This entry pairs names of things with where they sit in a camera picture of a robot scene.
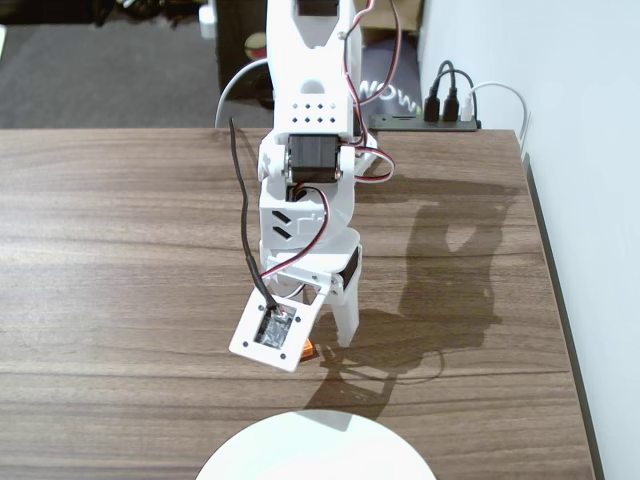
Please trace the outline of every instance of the white wall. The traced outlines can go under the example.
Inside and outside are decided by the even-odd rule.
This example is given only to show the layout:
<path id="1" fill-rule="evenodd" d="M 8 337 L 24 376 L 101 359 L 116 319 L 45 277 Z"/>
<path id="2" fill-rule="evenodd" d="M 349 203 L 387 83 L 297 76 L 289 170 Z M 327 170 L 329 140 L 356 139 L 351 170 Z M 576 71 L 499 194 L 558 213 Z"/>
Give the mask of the white wall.
<path id="1" fill-rule="evenodd" d="M 427 2 L 423 93 L 449 58 L 528 100 L 526 150 L 605 475 L 640 479 L 640 2 Z M 519 129 L 511 93 L 478 100 L 484 128 Z"/>

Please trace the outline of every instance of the wooden tabletop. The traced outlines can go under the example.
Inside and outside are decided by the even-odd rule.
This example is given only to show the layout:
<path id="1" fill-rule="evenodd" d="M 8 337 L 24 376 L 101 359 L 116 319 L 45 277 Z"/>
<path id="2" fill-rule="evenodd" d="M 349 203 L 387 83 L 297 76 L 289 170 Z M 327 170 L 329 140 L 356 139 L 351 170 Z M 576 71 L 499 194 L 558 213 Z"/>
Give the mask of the wooden tabletop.
<path id="1" fill-rule="evenodd" d="M 254 199 L 265 133 L 239 137 Z M 194 479 L 305 408 L 376 419 L 439 480 L 592 478 L 515 137 L 379 139 L 360 329 L 340 349 L 323 313 L 287 374 L 227 350 L 252 283 L 225 130 L 0 132 L 0 478 Z"/>

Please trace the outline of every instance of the white circular plate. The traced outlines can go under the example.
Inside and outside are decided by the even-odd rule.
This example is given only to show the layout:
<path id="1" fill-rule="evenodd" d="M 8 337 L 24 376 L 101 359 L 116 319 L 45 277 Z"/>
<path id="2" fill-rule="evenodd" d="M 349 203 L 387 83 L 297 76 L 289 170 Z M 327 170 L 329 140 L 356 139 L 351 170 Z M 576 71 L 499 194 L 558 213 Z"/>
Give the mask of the white circular plate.
<path id="1" fill-rule="evenodd" d="M 372 420 L 330 410 L 270 417 L 231 438 L 196 480 L 435 480 L 401 437 Z"/>

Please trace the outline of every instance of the gray carpet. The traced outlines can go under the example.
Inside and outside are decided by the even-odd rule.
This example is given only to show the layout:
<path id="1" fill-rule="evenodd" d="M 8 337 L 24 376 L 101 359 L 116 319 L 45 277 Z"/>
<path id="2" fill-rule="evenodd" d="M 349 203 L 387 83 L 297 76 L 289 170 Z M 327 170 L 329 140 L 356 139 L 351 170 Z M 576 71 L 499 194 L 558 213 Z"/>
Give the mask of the gray carpet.
<path id="1" fill-rule="evenodd" d="M 196 22 L 9 26 L 0 58 L 0 128 L 212 127 L 218 97 L 215 44 Z M 272 125 L 254 101 L 224 112 Z"/>

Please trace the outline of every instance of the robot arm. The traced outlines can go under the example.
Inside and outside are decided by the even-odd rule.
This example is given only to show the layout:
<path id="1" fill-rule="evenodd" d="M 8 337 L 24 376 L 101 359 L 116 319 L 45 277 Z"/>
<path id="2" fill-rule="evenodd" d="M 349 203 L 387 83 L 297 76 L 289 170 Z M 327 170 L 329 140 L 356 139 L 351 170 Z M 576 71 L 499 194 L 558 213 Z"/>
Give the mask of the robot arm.
<path id="1" fill-rule="evenodd" d="M 341 346 L 350 344 L 358 327 L 362 247 L 348 225 L 356 179 L 377 146 L 366 129 L 360 138 L 354 132 L 357 93 L 345 81 L 345 65 L 356 85 L 360 77 L 353 0 L 316 2 L 320 11 L 309 10 L 311 3 L 272 0 L 267 7 L 275 111 L 258 160 L 260 254 L 262 279 L 278 308 L 269 309 L 254 289 L 229 346 L 288 372 L 297 368 L 323 304 L 332 306 Z M 310 303 L 303 285 L 315 293 Z"/>

